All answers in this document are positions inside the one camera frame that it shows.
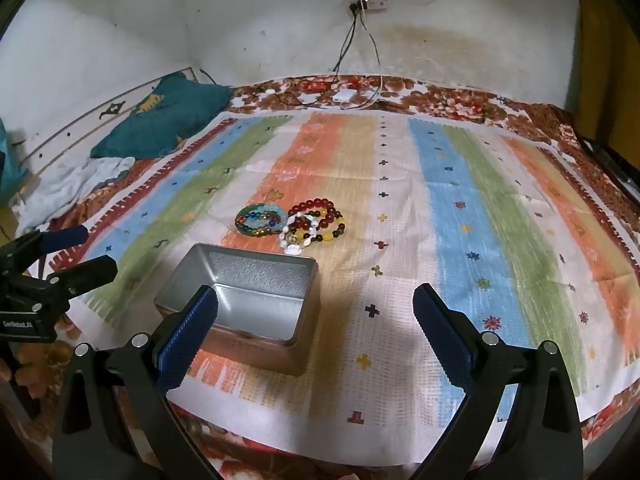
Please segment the person's left hand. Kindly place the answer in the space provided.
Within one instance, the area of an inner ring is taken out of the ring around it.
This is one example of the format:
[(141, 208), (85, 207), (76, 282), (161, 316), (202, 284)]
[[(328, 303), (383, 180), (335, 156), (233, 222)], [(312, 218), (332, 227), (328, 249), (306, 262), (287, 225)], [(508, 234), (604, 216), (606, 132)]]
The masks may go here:
[(6, 384), (12, 378), (12, 372), (5, 362), (0, 360), (0, 382)]

